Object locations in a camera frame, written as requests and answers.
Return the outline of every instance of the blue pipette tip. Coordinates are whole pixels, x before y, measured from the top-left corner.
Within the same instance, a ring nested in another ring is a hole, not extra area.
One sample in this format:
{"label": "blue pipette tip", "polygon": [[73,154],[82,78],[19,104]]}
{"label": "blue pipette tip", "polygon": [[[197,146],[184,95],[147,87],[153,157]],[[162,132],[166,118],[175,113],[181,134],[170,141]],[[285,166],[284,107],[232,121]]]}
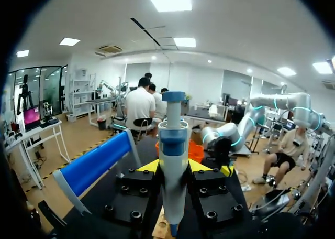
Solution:
{"label": "blue pipette tip", "polygon": [[177,236],[177,228],[178,228],[178,224],[170,224],[171,235],[173,237]]}

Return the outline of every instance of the orange bin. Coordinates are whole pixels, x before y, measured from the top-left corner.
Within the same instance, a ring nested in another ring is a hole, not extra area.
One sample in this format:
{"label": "orange bin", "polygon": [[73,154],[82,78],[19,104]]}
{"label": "orange bin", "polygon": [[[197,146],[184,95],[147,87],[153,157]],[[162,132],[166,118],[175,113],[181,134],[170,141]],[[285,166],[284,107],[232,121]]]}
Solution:
{"label": "orange bin", "polygon": [[[159,142],[155,145],[157,149],[157,156],[159,157]],[[189,140],[188,157],[198,163],[201,163],[205,158],[203,146],[197,145],[193,140]]]}

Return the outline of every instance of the black shorts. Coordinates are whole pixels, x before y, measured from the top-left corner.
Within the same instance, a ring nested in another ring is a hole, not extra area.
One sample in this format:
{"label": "black shorts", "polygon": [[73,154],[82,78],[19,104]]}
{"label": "black shorts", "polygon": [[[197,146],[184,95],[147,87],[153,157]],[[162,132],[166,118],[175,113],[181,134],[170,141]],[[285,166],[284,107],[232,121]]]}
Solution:
{"label": "black shorts", "polygon": [[292,157],[289,155],[286,155],[284,153],[276,153],[277,155],[277,161],[275,163],[271,164],[271,167],[280,167],[282,163],[288,162],[289,163],[289,171],[291,171],[295,167],[295,161]]}

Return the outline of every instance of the person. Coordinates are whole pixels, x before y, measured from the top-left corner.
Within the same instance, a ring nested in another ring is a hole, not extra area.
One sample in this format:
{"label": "person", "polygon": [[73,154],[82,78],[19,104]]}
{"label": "person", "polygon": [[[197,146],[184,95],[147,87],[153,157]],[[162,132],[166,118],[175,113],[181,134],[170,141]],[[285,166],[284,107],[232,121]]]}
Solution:
{"label": "person", "polygon": [[161,89],[161,94],[164,94],[164,92],[167,92],[167,91],[169,91],[167,88],[163,88]]}
{"label": "person", "polygon": [[149,80],[151,80],[152,74],[150,72],[148,72],[148,73],[144,74],[144,77],[149,78]]}
{"label": "person", "polygon": [[156,110],[155,99],[149,90],[150,80],[143,77],[138,82],[138,88],[128,93],[125,101],[126,126],[131,130],[139,131],[141,127],[134,125],[139,118],[153,118]]}
{"label": "person", "polygon": [[162,101],[162,94],[156,92],[156,85],[153,83],[149,85],[149,93],[155,98],[156,111],[154,118],[156,119],[154,119],[154,122],[161,122],[166,118],[167,103]]}
{"label": "person", "polygon": [[271,167],[279,167],[274,182],[269,182],[274,188],[282,181],[285,174],[296,166],[296,161],[302,154],[304,162],[301,169],[306,169],[308,159],[309,144],[306,137],[306,129],[299,127],[286,133],[279,145],[278,152],[270,154],[264,163],[263,176],[253,180],[254,184],[265,184],[267,174]]}

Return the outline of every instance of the ceiling air conditioner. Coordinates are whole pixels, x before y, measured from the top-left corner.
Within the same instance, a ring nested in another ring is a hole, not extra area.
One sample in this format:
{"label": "ceiling air conditioner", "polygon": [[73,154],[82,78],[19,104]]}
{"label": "ceiling air conditioner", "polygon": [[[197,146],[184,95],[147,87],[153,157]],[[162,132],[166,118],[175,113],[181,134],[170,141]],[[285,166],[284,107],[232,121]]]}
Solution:
{"label": "ceiling air conditioner", "polygon": [[95,50],[98,56],[106,57],[122,52],[122,49],[116,45],[104,45]]}
{"label": "ceiling air conditioner", "polygon": [[333,81],[322,81],[322,84],[323,84],[328,90],[335,90],[335,82],[333,82]]}

